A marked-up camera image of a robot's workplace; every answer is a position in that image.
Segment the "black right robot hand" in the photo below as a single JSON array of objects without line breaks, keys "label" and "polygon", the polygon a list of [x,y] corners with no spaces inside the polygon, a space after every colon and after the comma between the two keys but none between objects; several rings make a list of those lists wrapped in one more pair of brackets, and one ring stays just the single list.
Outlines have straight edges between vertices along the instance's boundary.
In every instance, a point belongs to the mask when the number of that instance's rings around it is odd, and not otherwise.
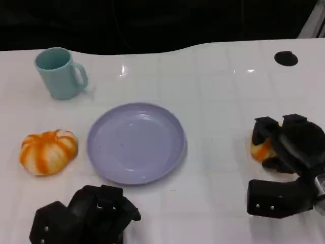
[{"label": "black right robot hand", "polygon": [[322,175],[324,131],[298,114],[283,116],[282,124],[268,116],[259,117],[252,131],[250,154],[265,170]]}]

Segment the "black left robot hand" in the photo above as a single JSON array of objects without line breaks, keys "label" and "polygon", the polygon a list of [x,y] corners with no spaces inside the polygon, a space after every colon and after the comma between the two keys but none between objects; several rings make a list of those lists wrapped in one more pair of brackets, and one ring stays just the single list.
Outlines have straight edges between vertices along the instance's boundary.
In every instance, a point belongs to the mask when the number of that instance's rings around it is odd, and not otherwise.
[{"label": "black left robot hand", "polygon": [[81,221],[78,243],[123,243],[123,233],[141,214],[123,195],[123,189],[113,186],[86,185],[71,198],[68,209]]}]

